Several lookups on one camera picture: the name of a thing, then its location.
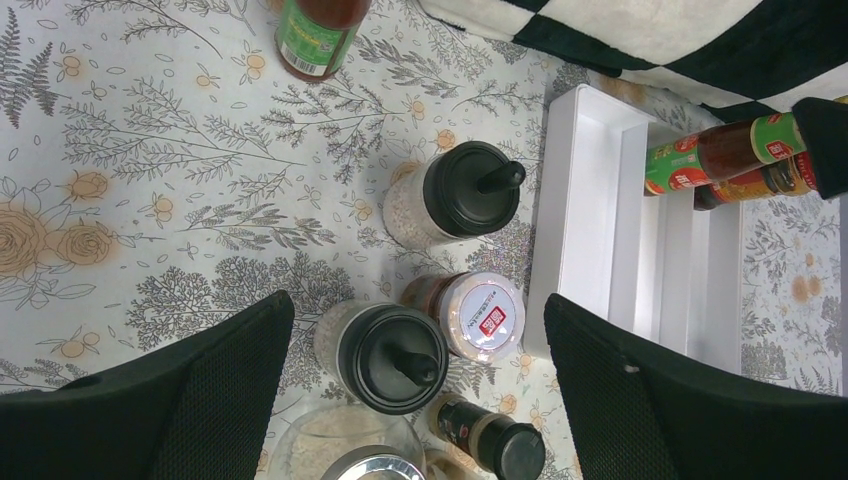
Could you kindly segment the white divided organizer tray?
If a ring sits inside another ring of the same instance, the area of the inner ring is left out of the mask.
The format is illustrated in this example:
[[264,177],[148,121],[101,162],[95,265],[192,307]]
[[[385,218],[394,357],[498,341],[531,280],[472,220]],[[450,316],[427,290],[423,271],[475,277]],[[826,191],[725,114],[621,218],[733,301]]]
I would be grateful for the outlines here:
[[678,138],[589,85],[549,108],[523,349],[548,358],[543,311],[560,294],[621,329],[741,370],[742,213],[691,191],[643,193],[646,150]]

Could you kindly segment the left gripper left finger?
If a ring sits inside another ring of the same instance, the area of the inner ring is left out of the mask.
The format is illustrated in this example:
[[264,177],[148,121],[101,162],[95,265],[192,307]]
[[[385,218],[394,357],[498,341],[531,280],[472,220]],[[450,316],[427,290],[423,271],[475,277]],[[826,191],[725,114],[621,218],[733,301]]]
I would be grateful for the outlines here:
[[251,479],[293,330],[277,291],[55,391],[1,399],[5,479]]

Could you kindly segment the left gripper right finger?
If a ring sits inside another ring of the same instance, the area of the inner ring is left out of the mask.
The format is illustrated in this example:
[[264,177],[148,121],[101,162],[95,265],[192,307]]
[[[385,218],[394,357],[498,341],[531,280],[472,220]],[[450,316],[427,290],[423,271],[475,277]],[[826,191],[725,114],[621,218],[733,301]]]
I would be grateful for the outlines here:
[[558,295],[544,326],[587,479],[843,479],[847,401],[758,382]]

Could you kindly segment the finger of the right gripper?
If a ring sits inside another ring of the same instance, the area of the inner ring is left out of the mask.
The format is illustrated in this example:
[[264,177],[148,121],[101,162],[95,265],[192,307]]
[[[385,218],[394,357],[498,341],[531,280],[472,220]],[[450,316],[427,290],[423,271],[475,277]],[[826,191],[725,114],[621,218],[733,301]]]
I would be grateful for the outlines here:
[[847,193],[847,105],[807,97],[792,113],[809,153],[817,191],[823,200]]

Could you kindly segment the red lid chili sauce jar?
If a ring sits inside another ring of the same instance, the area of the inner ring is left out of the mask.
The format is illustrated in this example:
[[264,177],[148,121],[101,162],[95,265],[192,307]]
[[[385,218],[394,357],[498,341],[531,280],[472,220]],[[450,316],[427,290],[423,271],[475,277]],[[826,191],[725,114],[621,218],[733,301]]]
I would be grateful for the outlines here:
[[802,152],[790,159],[697,187],[693,208],[709,211],[725,204],[774,196],[800,196],[816,190],[811,157]]

